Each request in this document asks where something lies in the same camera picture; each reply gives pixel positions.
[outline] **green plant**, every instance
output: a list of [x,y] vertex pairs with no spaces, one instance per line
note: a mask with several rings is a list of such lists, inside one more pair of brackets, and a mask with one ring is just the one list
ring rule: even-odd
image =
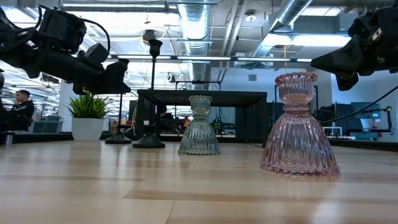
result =
[[91,93],[70,98],[68,110],[72,118],[95,118],[103,119],[109,112],[106,110],[107,98],[94,97]]

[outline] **pink glass candle holder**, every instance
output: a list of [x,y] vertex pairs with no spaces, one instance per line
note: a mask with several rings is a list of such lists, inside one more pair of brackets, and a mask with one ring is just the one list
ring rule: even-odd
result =
[[317,78],[310,72],[287,73],[276,78],[285,113],[271,130],[261,168],[283,174],[340,173],[325,132],[308,112]]

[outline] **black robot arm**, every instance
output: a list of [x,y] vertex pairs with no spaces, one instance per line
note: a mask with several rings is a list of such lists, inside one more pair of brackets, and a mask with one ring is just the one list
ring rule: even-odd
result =
[[339,90],[350,90],[358,75],[398,72],[398,1],[392,7],[369,11],[348,30],[351,40],[342,48],[315,58],[311,66],[336,75]]
[[85,94],[84,90],[93,94],[130,92],[123,83],[129,61],[122,59],[104,69],[101,63],[108,58],[109,51],[101,44],[78,52],[85,34],[85,21],[67,12],[47,9],[40,29],[36,30],[15,26],[0,8],[3,62],[24,69],[29,78],[44,72],[73,83],[73,91],[80,95]]

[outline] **clear glass candle holder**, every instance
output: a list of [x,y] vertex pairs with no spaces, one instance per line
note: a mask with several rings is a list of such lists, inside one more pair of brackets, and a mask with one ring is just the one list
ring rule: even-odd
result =
[[340,173],[325,132],[308,112],[317,78],[310,72],[287,73],[276,78],[285,113],[268,137],[261,161],[263,169],[301,175]]
[[220,154],[218,141],[213,127],[208,122],[210,96],[190,96],[193,121],[184,132],[179,154],[194,156],[211,156]]

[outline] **person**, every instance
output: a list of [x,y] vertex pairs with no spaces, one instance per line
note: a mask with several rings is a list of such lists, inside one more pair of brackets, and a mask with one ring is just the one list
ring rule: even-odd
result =
[[[4,86],[4,71],[0,68],[0,90]],[[2,105],[2,99],[0,98],[0,131],[5,131],[5,122],[8,116],[8,111]]]
[[172,132],[174,130],[174,117],[171,113],[167,112],[166,105],[159,105],[158,110],[160,113],[160,130]]
[[32,116],[35,106],[29,100],[30,93],[27,90],[19,90],[16,92],[16,100],[14,106],[8,112],[6,126],[11,131],[28,131],[32,124]]

